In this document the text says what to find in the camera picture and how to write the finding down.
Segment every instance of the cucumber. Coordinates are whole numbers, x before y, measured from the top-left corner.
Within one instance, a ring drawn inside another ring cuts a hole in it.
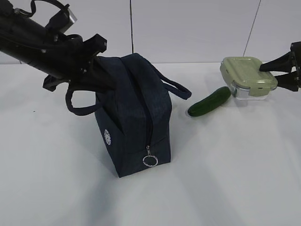
[[[221,87],[210,96],[191,106],[188,109],[188,114],[192,117],[207,114],[208,112],[213,111],[214,109],[225,103],[230,96],[231,92],[229,88],[227,86]]]

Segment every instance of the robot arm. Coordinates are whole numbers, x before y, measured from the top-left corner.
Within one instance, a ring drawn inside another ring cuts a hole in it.
[[[291,44],[291,51],[276,60],[262,64],[262,72],[286,72],[287,74],[275,76],[278,86],[297,92],[301,88],[301,42]]]
[[[30,19],[36,12],[35,0],[30,13],[0,0],[0,51],[49,74],[43,84],[49,91],[62,82],[95,92],[115,89],[115,81],[96,57],[107,49],[107,40],[99,34],[87,41],[77,34],[65,35],[77,20],[69,5],[41,1],[60,8],[45,27]]]

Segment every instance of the container lid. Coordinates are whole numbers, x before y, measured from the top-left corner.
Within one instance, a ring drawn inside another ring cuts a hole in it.
[[[233,84],[249,89],[250,96],[265,96],[277,87],[278,81],[270,72],[259,71],[262,61],[255,57],[226,57],[222,64]]]

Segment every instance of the navy blue bag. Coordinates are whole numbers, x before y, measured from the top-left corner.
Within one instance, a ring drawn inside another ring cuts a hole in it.
[[[95,112],[96,120],[119,177],[171,161],[169,91],[182,99],[191,92],[164,77],[139,54],[122,58],[98,57],[98,63],[115,79],[116,90],[96,93],[96,104],[68,109],[76,115]]]

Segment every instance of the food container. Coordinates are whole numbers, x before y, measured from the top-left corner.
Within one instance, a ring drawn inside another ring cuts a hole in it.
[[[222,77],[238,100],[264,100],[277,88],[270,72],[260,72],[262,62],[255,57],[226,57],[220,67]]]

